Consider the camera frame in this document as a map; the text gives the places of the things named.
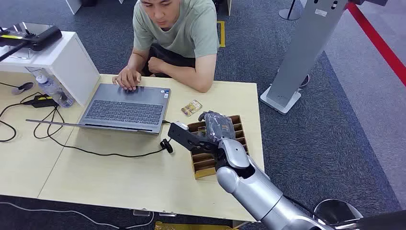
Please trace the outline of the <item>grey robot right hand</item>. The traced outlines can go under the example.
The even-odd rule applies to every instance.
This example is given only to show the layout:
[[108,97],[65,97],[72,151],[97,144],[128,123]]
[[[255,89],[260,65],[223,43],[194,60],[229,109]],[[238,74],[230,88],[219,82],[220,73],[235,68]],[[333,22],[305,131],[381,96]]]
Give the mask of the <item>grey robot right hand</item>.
[[203,112],[198,120],[205,121],[206,135],[213,142],[218,142],[223,138],[235,139],[235,131],[230,117],[214,111]]

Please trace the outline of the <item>person's left hand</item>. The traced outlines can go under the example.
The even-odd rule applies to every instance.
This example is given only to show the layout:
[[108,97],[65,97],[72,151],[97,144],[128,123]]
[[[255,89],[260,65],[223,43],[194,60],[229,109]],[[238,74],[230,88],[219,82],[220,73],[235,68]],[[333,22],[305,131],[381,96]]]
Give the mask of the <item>person's left hand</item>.
[[148,70],[151,73],[165,73],[167,68],[167,63],[156,57],[151,57],[148,61]]

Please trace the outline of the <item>person's right hand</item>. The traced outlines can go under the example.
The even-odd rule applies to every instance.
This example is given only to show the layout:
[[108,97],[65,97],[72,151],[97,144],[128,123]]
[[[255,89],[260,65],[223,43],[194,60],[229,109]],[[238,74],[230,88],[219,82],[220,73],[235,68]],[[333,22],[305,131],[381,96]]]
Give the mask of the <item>person's right hand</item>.
[[127,91],[135,91],[137,85],[141,82],[141,74],[131,68],[125,67],[117,76],[112,77],[112,83],[119,85]]

